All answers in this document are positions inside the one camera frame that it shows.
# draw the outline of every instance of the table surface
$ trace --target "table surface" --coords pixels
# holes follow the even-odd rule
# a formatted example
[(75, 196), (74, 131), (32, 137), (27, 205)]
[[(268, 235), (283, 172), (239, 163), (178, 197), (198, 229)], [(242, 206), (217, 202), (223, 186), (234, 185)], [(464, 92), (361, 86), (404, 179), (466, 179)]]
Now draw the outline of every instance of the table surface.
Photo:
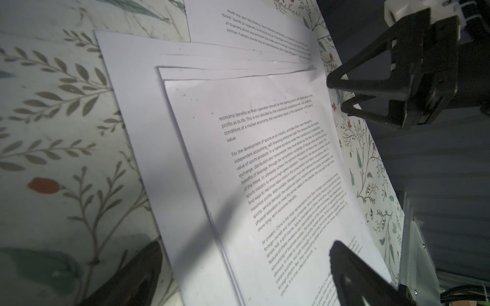
[[(340, 64), (314, 0), (263, 1), (314, 31), (327, 71)], [(2, 4), (0, 304), (74, 305), (159, 239), (95, 29), (190, 40), (182, 0)], [(403, 211), (366, 123), (337, 95), (345, 168), (396, 285)], [(164, 260), (153, 305), (181, 304)]]

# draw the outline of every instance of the gray corrugated wall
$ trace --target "gray corrugated wall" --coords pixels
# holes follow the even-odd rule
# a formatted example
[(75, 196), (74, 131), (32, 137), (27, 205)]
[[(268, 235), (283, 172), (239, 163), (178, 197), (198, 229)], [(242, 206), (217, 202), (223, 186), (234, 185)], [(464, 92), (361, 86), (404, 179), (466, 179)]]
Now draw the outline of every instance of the gray corrugated wall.
[[(342, 62), (388, 29), (381, 0), (318, 0)], [(382, 78), (382, 54), (348, 74)], [(362, 104), (381, 112), (387, 101)], [(490, 280), (490, 119), (443, 111), (431, 125), (393, 131), (368, 123), (395, 190), (407, 193), (436, 268)]]

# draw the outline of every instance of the table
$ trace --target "table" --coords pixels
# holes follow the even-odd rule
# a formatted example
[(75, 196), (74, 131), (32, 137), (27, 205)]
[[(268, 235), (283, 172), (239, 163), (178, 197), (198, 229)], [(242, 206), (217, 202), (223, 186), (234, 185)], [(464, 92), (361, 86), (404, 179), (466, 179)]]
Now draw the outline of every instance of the table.
[[(327, 71), (340, 64), (315, 1), (263, 1), (314, 31)], [(8, 0), (0, 29), (0, 304), (74, 305), (159, 239), (93, 30), (189, 41), (185, 6)], [(396, 285), (403, 211), (366, 123), (337, 96), (345, 167)], [(165, 260), (153, 305), (182, 304)]]

